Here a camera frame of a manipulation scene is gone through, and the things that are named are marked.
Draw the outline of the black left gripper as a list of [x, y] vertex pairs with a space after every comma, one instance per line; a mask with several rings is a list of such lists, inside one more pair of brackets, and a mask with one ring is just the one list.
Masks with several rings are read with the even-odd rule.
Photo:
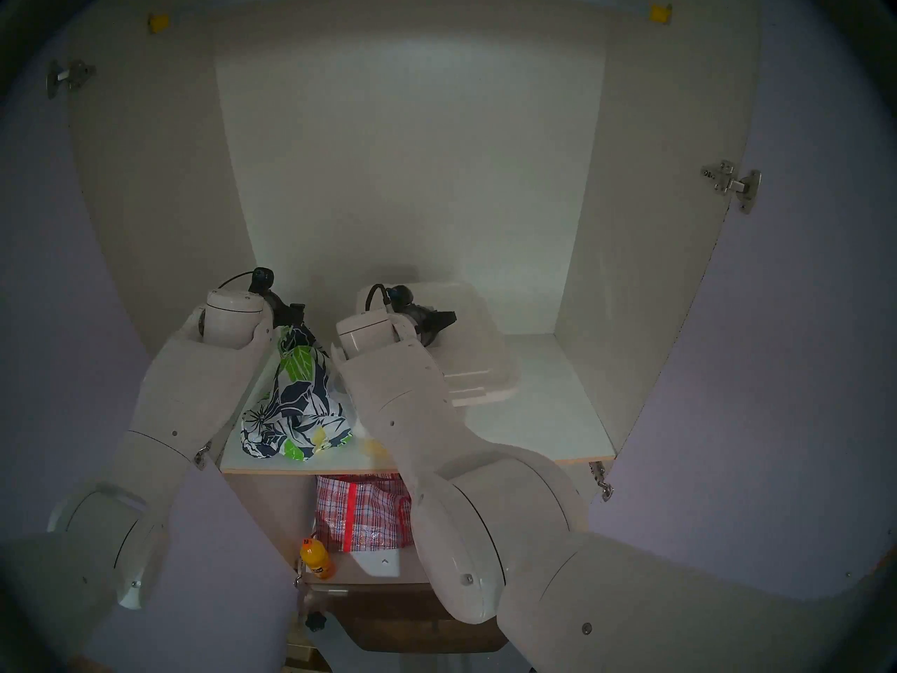
[[285, 304], [274, 292], [268, 292], [268, 305], [272, 311], [274, 327], [302, 327], [305, 319], [304, 303]]

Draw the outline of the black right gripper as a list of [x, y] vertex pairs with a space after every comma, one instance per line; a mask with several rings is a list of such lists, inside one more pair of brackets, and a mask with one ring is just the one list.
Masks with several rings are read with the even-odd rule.
[[436, 311], [433, 307], [410, 303], [405, 315], [415, 324], [415, 332], [423, 346], [430, 346], [439, 332], [457, 322], [455, 311]]

